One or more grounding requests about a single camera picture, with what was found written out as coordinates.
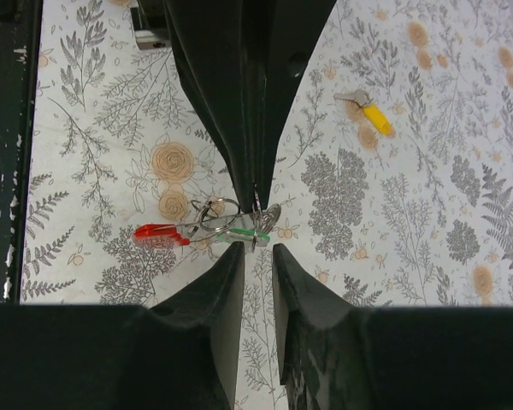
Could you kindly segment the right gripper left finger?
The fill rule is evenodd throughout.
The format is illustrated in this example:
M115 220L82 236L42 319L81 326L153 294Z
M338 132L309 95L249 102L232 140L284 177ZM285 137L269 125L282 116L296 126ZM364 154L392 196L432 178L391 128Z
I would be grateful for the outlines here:
M166 301L0 305L0 409L231 409L245 247Z

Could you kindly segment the keyring with red tag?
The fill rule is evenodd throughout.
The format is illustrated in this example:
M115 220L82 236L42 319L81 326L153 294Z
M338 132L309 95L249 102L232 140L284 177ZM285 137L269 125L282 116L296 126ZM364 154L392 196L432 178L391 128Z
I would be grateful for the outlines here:
M132 234L134 244L152 249L173 249L207 242L220 242L216 236L230 228L245 228L255 233L269 233L281 216L281 205L274 203L261 208L258 197L253 209L245 213L230 198L212 199L207 202L191 201L197 211L195 220L178 224L146 224Z

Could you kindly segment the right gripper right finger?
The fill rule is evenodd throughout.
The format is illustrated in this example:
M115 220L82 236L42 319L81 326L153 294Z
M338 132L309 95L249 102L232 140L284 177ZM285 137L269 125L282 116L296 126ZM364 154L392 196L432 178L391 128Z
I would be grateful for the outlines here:
M513 307L357 307L273 248L291 409L513 409Z

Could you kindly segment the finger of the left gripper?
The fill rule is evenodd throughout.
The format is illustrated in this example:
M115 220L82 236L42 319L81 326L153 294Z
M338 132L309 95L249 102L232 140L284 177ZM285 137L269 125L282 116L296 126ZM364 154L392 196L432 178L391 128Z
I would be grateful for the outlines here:
M258 1L265 14L259 45L256 192L270 197L274 161L287 116L334 1Z
M227 164L242 209L251 209L251 143L244 118L241 1L165 1L182 89Z

